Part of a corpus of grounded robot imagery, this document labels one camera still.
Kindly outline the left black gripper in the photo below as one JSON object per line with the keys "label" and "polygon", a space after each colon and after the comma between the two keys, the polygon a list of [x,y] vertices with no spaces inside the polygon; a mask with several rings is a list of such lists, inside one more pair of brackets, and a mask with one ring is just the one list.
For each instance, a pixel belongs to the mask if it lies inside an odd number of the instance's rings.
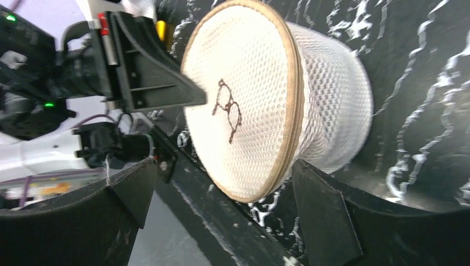
{"label": "left black gripper", "polygon": [[[128,112],[205,104],[206,93],[180,72],[151,18],[97,15],[111,88]],[[102,50],[86,21],[70,25],[57,50],[52,35],[12,11],[1,11],[1,132],[31,140],[76,116],[67,100],[109,96]]]}

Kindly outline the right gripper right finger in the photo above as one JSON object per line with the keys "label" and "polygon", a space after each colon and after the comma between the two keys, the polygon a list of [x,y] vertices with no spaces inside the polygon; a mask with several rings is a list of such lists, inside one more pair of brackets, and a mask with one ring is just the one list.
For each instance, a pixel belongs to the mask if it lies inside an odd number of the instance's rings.
{"label": "right gripper right finger", "polygon": [[293,190],[310,265],[468,265],[469,209],[392,203],[303,160]]}

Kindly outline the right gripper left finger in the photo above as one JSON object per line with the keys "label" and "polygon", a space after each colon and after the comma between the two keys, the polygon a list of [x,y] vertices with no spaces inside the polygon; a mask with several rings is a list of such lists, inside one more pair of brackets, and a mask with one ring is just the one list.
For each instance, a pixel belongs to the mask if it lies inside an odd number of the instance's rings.
{"label": "right gripper left finger", "polygon": [[154,194],[144,160],[18,211],[1,210],[2,265],[127,265]]}

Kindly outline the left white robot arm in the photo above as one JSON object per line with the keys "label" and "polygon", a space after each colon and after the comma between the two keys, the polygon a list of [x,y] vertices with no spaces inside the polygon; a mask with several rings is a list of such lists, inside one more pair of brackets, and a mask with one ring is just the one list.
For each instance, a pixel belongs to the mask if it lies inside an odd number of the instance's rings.
{"label": "left white robot arm", "polygon": [[176,162],[163,132],[123,133],[120,118],[92,115],[57,133],[76,112],[68,100],[102,96],[123,115],[201,105],[205,93],[180,72],[157,34],[156,23],[119,11],[70,25],[55,40],[12,10],[1,7],[1,181],[82,173],[110,158]]}

